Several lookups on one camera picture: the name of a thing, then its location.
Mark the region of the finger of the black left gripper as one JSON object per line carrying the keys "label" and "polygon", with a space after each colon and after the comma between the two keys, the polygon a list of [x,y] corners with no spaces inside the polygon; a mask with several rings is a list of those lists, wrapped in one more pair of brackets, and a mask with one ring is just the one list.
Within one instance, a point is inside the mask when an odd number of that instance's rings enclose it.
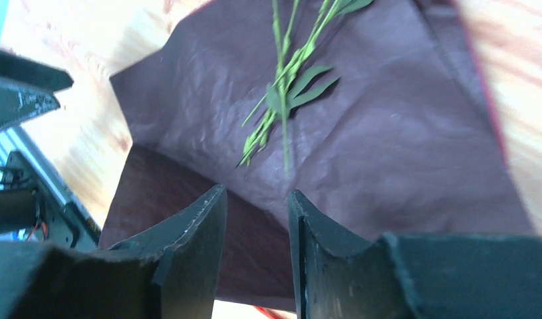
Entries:
{"label": "finger of the black left gripper", "polygon": [[0,77],[43,90],[56,92],[70,88],[74,80],[64,70],[41,64],[0,49]]}
{"label": "finger of the black left gripper", "polygon": [[60,72],[31,79],[0,76],[0,132],[60,108],[55,92],[61,89]]}

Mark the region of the mauve rose with stem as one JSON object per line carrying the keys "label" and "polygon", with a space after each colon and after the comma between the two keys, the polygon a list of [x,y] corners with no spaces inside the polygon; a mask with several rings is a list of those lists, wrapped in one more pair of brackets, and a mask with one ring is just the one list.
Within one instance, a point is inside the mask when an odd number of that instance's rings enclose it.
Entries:
{"label": "mauve rose with stem", "polygon": [[[332,20],[361,10],[372,3],[372,0],[323,1],[319,8],[313,28],[311,29],[309,37],[305,43],[301,47],[293,50],[291,48],[291,41],[289,52],[285,57],[285,66],[290,66],[290,72],[285,77],[287,83],[289,84],[286,96],[287,120],[294,109],[317,99],[338,80],[337,78],[334,78],[314,88],[307,89],[315,77],[329,72],[332,68],[330,66],[318,65],[310,66],[305,70],[302,69],[304,64],[315,52],[317,41],[325,27]],[[281,123],[281,115],[279,113],[281,111],[281,101],[277,92],[277,87],[275,86],[275,79],[273,82],[267,84],[265,94],[253,107],[252,111],[243,121],[243,124],[246,124],[251,119],[262,104],[266,105],[266,111],[264,112],[264,115],[262,115],[260,121],[258,121],[256,129],[254,129],[254,131],[247,137],[243,147],[243,155],[238,165],[249,165],[254,154],[260,152],[266,147],[275,123]]]}

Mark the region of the cream rose with stem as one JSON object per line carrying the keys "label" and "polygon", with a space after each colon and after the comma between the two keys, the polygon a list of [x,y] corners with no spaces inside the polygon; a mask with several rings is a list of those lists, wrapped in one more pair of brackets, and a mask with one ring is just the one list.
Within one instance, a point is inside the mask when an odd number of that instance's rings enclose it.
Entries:
{"label": "cream rose with stem", "polygon": [[295,22],[295,15],[300,1],[294,0],[291,10],[291,16],[285,34],[281,32],[281,20],[279,17],[279,6],[276,0],[272,0],[273,8],[273,34],[275,37],[275,46],[277,49],[277,68],[275,75],[275,86],[281,101],[281,127],[283,136],[283,156],[284,156],[284,172],[285,177],[289,176],[289,154],[288,154],[288,137],[287,137],[287,108],[286,96],[289,84],[286,76],[290,72],[290,66],[285,66],[285,57],[287,56],[291,46],[291,31]]}

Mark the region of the maroon flower bouquet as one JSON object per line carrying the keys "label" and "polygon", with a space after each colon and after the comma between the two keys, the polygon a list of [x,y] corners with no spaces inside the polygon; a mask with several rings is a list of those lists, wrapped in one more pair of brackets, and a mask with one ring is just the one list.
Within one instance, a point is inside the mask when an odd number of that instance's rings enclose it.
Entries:
{"label": "maroon flower bouquet", "polygon": [[386,231],[535,229],[506,172],[451,1],[375,1],[329,25],[312,63],[332,92],[239,167],[244,124],[275,74],[269,1],[212,1],[110,81],[133,145],[103,226],[107,249],[213,185],[229,212],[217,297],[295,309],[287,197],[302,191],[365,239]]}

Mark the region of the red ribbon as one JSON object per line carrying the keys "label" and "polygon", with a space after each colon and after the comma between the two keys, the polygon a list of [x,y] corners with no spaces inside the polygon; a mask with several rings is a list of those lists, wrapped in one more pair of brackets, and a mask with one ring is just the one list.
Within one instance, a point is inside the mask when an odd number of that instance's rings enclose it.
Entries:
{"label": "red ribbon", "polygon": [[260,306],[254,306],[254,309],[269,319],[297,319],[297,315],[295,313],[284,310],[275,310]]}

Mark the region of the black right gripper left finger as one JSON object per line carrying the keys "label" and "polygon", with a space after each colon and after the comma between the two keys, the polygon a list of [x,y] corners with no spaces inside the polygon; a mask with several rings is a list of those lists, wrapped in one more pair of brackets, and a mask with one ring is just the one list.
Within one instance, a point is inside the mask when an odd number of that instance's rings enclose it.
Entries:
{"label": "black right gripper left finger", "polygon": [[116,243],[108,318],[210,318],[227,220],[216,185],[183,211]]}

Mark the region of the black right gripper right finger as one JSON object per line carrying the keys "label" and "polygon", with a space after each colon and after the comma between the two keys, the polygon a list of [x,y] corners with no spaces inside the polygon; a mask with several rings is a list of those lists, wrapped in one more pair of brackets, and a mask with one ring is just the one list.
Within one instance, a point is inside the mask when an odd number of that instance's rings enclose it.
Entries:
{"label": "black right gripper right finger", "polygon": [[392,247],[355,235],[299,190],[289,195],[289,235],[300,318],[411,318]]}

